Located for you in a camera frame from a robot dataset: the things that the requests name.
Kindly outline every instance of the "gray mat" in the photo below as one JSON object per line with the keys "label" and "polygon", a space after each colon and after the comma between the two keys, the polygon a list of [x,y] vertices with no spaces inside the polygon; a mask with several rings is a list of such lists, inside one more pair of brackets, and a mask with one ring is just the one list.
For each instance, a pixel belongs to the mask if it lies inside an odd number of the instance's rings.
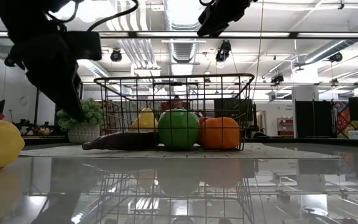
{"label": "gray mat", "polygon": [[60,146],[47,149],[22,151],[21,156],[31,157],[114,157],[114,158],[164,158],[164,159],[202,159],[202,158],[240,158],[240,159],[335,159],[338,156],[315,152],[301,152],[279,147],[265,146],[261,143],[246,143],[241,152],[165,152],[165,151],[110,151],[82,150],[81,146]]}

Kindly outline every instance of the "ceiling light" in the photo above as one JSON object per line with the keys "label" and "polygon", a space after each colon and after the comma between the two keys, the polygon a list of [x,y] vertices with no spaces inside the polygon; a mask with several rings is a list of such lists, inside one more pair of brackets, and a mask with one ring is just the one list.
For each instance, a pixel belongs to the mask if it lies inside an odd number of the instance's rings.
{"label": "ceiling light", "polygon": [[206,40],[161,40],[163,44],[205,44]]}
{"label": "ceiling light", "polygon": [[356,38],[358,37],[358,33],[347,33],[347,32],[343,32],[343,33],[330,33],[330,32],[317,32],[317,33],[299,33],[297,37],[324,37],[324,38],[338,38],[338,37],[343,37],[343,38]]}
{"label": "ceiling light", "polygon": [[289,32],[223,32],[219,37],[288,37]]}
{"label": "ceiling light", "polygon": [[198,37],[196,32],[138,32],[138,37]]}
{"label": "ceiling light", "polygon": [[216,68],[223,68],[224,62],[216,62]]}
{"label": "ceiling light", "polygon": [[104,31],[99,32],[100,38],[108,38],[108,37],[128,37],[128,32],[116,32],[116,31]]}

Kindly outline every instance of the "yellow pear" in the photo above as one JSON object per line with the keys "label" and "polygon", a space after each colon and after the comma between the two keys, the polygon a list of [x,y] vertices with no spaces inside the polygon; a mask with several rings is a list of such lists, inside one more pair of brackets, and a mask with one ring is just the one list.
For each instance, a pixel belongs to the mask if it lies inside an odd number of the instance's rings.
{"label": "yellow pear", "polygon": [[150,108],[144,108],[140,113],[136,120],[129,127],[131,129],[141,129],[148,131],[157,131],[158,122],[154,118],[154,113]]}

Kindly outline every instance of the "white planter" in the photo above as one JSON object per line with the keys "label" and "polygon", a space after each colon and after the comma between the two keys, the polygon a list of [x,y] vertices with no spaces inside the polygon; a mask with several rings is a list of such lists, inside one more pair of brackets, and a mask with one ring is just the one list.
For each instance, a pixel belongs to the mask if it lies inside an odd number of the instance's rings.
{"label": "white planter", "polygon": [[100,136],[99,125],[78,125],[67,132],[68,140],[73,144],[84,144]]}

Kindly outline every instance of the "black wire basket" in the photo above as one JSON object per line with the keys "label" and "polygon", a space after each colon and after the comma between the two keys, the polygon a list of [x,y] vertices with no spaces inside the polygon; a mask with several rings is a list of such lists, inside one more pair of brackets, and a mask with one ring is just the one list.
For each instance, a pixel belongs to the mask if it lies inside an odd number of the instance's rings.
{"label": "black wire basket", "polygon": [[101,134],[137,133],[158,151],[241,151],[256,123],[253,80],[248,73],[97,78]]}

